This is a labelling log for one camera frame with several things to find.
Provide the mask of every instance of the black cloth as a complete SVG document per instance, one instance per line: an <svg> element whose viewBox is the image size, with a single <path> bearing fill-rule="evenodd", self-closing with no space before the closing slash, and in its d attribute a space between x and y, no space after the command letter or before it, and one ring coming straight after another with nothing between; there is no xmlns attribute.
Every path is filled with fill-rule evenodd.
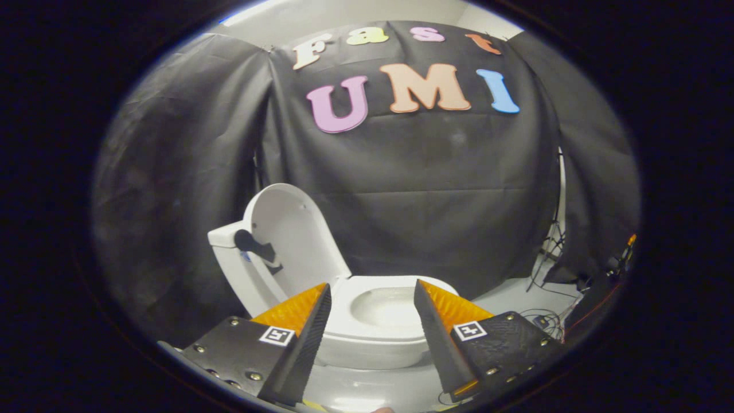
<svg viewBox="0 0 734 413"><path fill-rule="evenodd" d="M365 26L382 27L390 39L347 45L348 33ZM436 28L446 41L413 39L414 26ZM292 48L319 33L272 51L201 35L162 59L120 105L95 177L94 236L112 296L152 338L186 347L224 317L245 315L206 233L241 219L256 182L288 182L308 193L353 273L434 276L469 299L530 274L558 201L563 142L569 203L590 202L605 216L626 213L598 199L576 201L607 196L599 185L608 180L582 187L582 176L630 167L615 164L626 158L605 143L624 136L601 129L580 141L574 128L594 129L583 116L557 114L556 105L571 105L555 96L567 90L539 79L548 72L534 65L547 65L537 61L547 51L536 54L529 35L520 35L526 43L491 38L496 55L465 36L475 32L441 24L370 22L323 32L333 35L326 50L299 71ZM379 71L391 63L422 76L433 63L456 66L471 109L391 112L392 86ZM519 113L490 106L478 69L503 74ZM368 77L366 120L347 132L322 132L306 94L334 86L335 114L344 116L351 106L340 83L357 75ZM577 224L570 222L564 254L595 256L616 245L606 239L616 234L614 223L589 226L596 224L571 238Z"/></svg>
<svg viewBox="0 0 734 413"><path fill-rule="evenodd" d="M538 37L523 32L508 45L548 92L561 132L566 234L563 254L545 280L596 276L640 227L641 177L631 131L592 81Z"/></svg>

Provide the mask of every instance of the toilet seat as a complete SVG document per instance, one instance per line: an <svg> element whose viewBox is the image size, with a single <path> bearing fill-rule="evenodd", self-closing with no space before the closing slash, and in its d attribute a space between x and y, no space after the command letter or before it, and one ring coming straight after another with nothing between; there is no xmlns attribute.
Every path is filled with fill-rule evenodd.
<svg viewBox="0 0 734 413"><path fill-rule="evenodd" d="M273 262L240 253L234 234L247 230L275 250ZM413 306L417 279L456 294L425 276L352 276L323 214L301 189L273 184L248 203L241 221L208 233L219 266L252 317L293 295L327 282L332 308L317 360L360 369L415 364L428 351Z"/></svg>
<svg viewBox="0 0 734 413"><path fill-rule="evenodd" d="M340 337L351 340L365 340L375 342L420 342L425 340L421 319L418 312L413 306L413 290L415 289L415 280L422 279L426 282L441 287L444 290L453 291L454 289L447 283L424 276L353 276L347 280L339 281L338 286L334 288L331 313L329 322L327 323L327 334L332 337ZM403 290L397 295L407 295L403 298L404 302L389 303L393 304L392 310L407 312L408 314L397 314L398 311L392 311L391 316L397 317L403 323L369 323L359 318L360 309L355 308L355 304L359 306L356 300L364 298L365 295L374 294L377 290ZM365 302L364 306L377 304L375 300Z"/></svg>

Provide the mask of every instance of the white toilet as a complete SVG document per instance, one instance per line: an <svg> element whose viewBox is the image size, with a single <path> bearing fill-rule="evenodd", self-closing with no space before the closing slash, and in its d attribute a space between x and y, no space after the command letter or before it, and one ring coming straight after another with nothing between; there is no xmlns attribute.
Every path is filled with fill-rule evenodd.
<svg viewBox="0 0 734 413"><path fill-rule="evenodd" d="M275 262L241 254L234 243L240 229L260 244L271 244ZM456 294L431 277L353 276L319 208L289 184L263 189L247 205L242 221L210 231L208 238L252 317L318 284L330 284L332 306L316 355L319 364L365 370L414 365L428 351L413 306L416 279Z"/></svg>

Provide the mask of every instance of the black backdrop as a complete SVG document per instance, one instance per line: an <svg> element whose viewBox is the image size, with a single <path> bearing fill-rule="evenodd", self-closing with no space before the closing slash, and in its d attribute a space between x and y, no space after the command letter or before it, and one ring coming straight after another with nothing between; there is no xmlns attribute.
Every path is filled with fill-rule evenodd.
<svg viewBox="0 0 734 413"><path fill-rule="evenodd" d="M228 3L127 2L116 10L109 4L28 5L11 7L17 12L4 38L14 57L6 61L14 81L7 91L15 96L7 109L18 126L9 138L8 177L22 189L6 209L21 226L8 249L18 266L7 271L11 287L19 288L4 290L15 299L7 301L12 356L6 400L17 412L214 411L128 345L153 354L113 303L97 306L87 294L85 285L99 290L98 277L91 276L85 205L97 143L119 97L160 53L157 46L170 46L182 27L214 20ZM515 6L496 6L526 26L539 23L513 15ZM726 289L724 277L699 281L719 273L711 263L725 245L716 237L724 222L716 177L725 176L726 147L716 102L724 90L714 87L724 72L711 70L719 58L707 53L722 44L716 39L725 14L705 3L695 12L669 3L598 6L547 1L524 7L560 30L566 47L591 57L584 67L642 137L648 241L640 244L636 282L604 325L603 336L611 340L600 347L596 336L580 349L581 366L513 411L716 410L714 361L723 353L717 340L706 340L716 318L705 315L726 308L717 295ZM695 35L682 36L681 25ZM33 248L18 254L17 246ZM705 299L691 300L696 294ZM130 342L100 309L125 328ZM690 337L708 347L687 346Z"/></svg>
<svg viewBox="0 0 734 413"><path fill-rule="evenodd" d="M412 27L428 25L446 41L412 39ZM382 27L390 40L342 44L364 26ZM526 61L502 40L493 39L502 55L490 54L465 36L474 32L441 24L368 22L325 32L333 34L327 50L298 71L293 46L320 33L272 51L202 35L163 59L120 105L98 163L94 233L108 288L154 339L186 347L241 313L206 233L241 219L255 153L262 185L288 182L314 198L353 273L433 276L468 299L531 273L558 201L562 125ZM392 87L379 67L398 62L418 73L456 66L472 107L391 112ZM519 113L490 106L477 69L504 75ZM339 134L317 129L308 92L359 75L369 79L366 120ZM346 93L333 95L337 115L346 114ZM614 121L613 113L602 116ZM584 117L574 125L591 129ZM620 135L595 131L586 140L620 141L612 157L625 150ZM619 169L634 179L630 162ZM622 191L619 202L639 202L635 190Z"/></svg>

